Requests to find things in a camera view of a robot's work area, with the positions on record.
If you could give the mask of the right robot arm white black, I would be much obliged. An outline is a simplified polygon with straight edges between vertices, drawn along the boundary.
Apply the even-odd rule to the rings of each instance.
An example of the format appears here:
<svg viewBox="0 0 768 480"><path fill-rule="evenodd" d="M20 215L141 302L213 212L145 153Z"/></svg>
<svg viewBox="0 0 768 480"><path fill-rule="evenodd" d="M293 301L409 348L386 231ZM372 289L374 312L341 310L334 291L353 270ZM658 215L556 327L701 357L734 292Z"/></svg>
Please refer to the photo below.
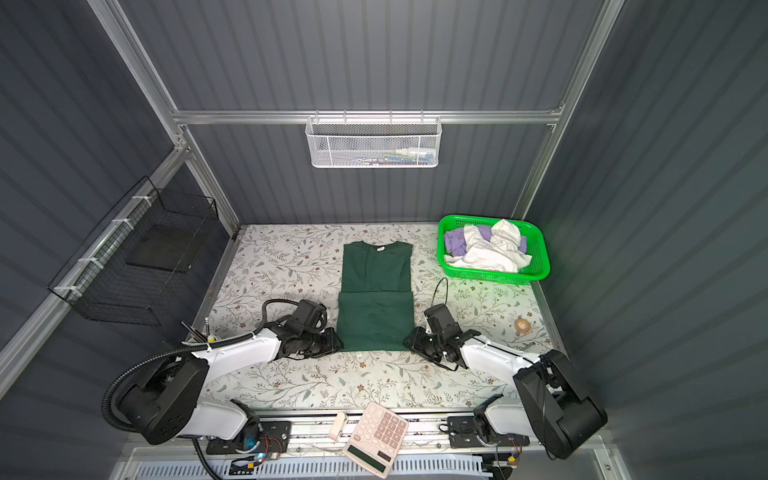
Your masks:
<svg viewBox="0 0 768 480"><path fill-rule="evenodd" d="M566 459L607 424L606 410L564 353L530 354L463 330L445 304L425 316L428 326L403 341L410 352L444 370L488 374L514 386L520 401L495 394L473 409L468 427L449 427L450 436L492 446L534 438L550 458Z"/></svg>

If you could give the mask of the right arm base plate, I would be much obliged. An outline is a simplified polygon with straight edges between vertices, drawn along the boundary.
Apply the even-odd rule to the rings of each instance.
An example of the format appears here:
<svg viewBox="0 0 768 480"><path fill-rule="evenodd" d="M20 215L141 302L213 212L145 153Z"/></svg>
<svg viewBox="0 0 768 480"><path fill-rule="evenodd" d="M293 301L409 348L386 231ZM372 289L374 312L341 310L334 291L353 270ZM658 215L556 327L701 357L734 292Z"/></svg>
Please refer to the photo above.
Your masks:
<svg viewBox="0 0 768 480"><path fill-rule="evenodd" d="M441 433L447 434L452 448L510 447L520 449L530 445L524 435L500 434L485 420L475 416L449 416L438 425Z"/></svg>

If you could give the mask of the dark green t shirt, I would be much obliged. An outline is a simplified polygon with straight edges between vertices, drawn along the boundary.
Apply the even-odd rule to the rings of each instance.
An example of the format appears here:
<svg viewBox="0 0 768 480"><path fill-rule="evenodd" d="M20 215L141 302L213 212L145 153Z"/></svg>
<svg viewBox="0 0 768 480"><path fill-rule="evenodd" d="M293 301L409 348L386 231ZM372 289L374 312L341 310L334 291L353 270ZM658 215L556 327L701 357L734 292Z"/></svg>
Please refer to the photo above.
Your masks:
<svg viewBox="0 0 768 480"><path fill-rule="evenodd" d="M405 349L415 328L412 252L400 241L344 246L337 333L346 351Z"/></svg>

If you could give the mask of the green plastic laundry basket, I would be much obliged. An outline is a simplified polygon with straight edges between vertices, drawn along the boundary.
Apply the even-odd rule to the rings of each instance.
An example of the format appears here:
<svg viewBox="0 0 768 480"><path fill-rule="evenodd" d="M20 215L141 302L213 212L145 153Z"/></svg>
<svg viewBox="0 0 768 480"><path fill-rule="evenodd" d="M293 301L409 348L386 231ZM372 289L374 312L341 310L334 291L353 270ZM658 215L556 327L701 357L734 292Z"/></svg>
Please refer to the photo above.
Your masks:
<svg viewBox="0 0 768 480"><path fill-rule="evenodd" d="M531 264L519 273L501 273L495 271L456 268L448 265L444 259L445 246L443 234L454 228L464 225L492 226L499 220L507 220L517 225L521 233L527 237L527 253L533 256ZM542 231L535 225L518 220L496 219L486 217L473 217L466 215L448 215L439 222L439 235L437 243L437 258L444 273L449 277L490 281L502 284L526 285L547 277L550 273L550 262L546 249L546 243Z"/></svg>

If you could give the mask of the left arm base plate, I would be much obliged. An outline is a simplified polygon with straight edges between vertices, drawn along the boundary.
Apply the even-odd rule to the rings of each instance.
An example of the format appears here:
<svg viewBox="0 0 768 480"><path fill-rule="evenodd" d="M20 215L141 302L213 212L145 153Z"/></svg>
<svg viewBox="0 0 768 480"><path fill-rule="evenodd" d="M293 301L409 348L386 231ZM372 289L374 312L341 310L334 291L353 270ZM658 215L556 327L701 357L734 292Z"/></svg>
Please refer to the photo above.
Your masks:
<svg viewBox="0 0 768 480"><path fill-rule="evenodd" d="M287 451L292 423L289 421L249 421L231 440L215 438L205 448L208 455L267 455Z"/></svg>

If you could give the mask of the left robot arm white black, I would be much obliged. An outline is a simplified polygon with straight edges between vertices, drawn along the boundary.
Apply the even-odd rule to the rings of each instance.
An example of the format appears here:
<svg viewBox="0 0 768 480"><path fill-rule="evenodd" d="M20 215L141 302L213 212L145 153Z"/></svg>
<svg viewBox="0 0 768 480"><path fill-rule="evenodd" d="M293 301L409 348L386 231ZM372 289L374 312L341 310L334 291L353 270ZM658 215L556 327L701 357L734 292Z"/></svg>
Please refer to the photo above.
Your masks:
<svg viewBox="0 0 768 480"><path fill-rule="evenodd" d="M273 321L263 318L250 332L185 343L128 368L104 393L104 420L117 430L140 434L151 445L176 437L234 440L257 428L260 419L250 407L236 399L216 400L205 394L206 386L245 367L321 358L343 346L323 304L288 304L292 312Z"/></svg>

